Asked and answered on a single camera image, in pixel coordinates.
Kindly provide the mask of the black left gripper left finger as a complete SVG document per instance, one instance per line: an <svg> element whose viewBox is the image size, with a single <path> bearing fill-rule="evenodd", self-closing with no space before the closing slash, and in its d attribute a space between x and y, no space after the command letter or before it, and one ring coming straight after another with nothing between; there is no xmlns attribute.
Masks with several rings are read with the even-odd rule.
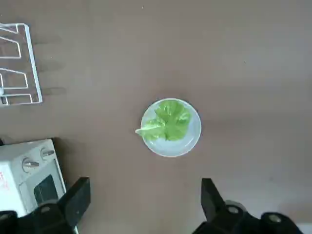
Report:
<svg viewBox="0 0 312 234"><path fill-rule="evenodd" d="M45 203L18 217L15 211L1 211L2 234L74 234L75 227L91 203L90 178L80 177L57 202Z"/></svg>

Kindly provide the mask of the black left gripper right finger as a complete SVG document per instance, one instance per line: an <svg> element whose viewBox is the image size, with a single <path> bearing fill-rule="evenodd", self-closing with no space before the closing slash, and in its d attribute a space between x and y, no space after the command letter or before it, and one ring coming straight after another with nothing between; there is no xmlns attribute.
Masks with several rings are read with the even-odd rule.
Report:
<svg viewBox="0 0 312 234"><path fill-rule="evenodd" d="M201 206L206 217L195 234L301 234L287 216L266 212L256 218L235 204L227 204L210 178L201 181Z"/></svg>

